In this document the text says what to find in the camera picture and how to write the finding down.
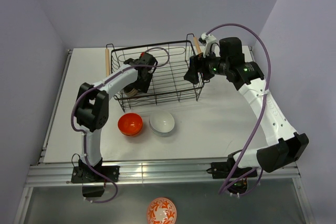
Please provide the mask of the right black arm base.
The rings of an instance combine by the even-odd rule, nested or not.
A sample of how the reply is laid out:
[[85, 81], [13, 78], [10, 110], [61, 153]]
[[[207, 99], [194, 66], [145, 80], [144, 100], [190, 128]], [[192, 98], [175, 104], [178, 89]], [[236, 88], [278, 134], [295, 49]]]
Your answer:
[[[226, 162], [212, 162], [210, 168], [206, 170], [208, 174], [211, 174], [212, 179], [225, 179], [229, 173], [233, 164], [230, 164], [228, 161]], [[251, 167], [247, 168], [237, 168], [232, 175], [232, 179], [238, 178], [241, 175], [253, 170]], [[228, 192], [238, 195], [247, 192], [248, 189], [248, 178], [257, 177], [257, 171], [254, 170], [247, 176], [241, 178], [238, 182], [234, 183], [232, 186], [228, 188]]]

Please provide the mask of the black white patterned bowl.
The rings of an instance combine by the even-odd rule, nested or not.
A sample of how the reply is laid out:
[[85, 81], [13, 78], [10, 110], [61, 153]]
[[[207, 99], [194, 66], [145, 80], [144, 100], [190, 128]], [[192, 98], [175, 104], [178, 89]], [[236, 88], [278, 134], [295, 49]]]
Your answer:
[[134, 97], [131, 97], [130, 99], [131, 100], [138, 100], [138, 99], [143, 99], [144, 97], [143, 96], [134, 96]]

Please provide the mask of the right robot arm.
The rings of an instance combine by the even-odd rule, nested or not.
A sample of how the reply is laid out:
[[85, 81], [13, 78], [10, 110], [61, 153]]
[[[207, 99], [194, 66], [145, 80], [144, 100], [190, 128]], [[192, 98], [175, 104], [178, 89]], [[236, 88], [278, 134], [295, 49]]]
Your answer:
[[267, 79], [260, 67], [254, 61], [246, 62], [241, 40], [228, 37], [218, 41], [212, 35], [203, 34], [199, 41], [205, 48], [190, 58], [184, 79], [197, 84], [200, 77], [208, 81], [216, 75], [225, 76], [250, 105], [266, 137], [265, 147], [243, 148], [230, 154], [228, 173], [237, 177], [245, 168], [252, 167], [271, 173], [296, 162], [309, 139], [306, 134], [298, 133], [281, 112], [266, 87]]

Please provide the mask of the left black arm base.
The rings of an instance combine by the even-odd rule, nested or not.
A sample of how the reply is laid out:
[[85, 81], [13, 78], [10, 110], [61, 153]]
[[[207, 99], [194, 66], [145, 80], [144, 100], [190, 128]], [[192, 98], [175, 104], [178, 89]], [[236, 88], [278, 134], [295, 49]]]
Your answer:
[[[102, 166], [99, 173], [113, 182], [119, 179], [119, 166]], [[99, 198], [103, 195], [107, 179], [94, 173], [88, 167], [76, 166], [72, 171], [71, 183], [82, 184], [82, 195], [88, 198]]]

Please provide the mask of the brown bowl beige inside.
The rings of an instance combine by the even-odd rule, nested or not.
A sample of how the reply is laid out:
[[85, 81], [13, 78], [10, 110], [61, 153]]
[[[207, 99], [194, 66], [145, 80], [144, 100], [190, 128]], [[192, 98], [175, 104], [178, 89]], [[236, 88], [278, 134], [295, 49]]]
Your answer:
[[139, 93], [138, 85], [136, 83], [131, 83], [123, 88], [123, 92], [127, 97], [133, 97]]

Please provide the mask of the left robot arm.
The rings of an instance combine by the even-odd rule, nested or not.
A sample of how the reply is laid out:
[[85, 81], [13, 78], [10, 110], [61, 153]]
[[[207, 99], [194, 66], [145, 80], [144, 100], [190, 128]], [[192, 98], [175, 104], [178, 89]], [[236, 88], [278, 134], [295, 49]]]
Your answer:
[[109, 118], [110, 99], [123, 89], [127, 93], [147, 93], [157, 65], [153, 55], [143, 52], [103, 80], [80, 86], [71, 112], [71, 126], [82, 134], [79, 167], [89, 181], [96, 182], [102, 176], [101, 131]]

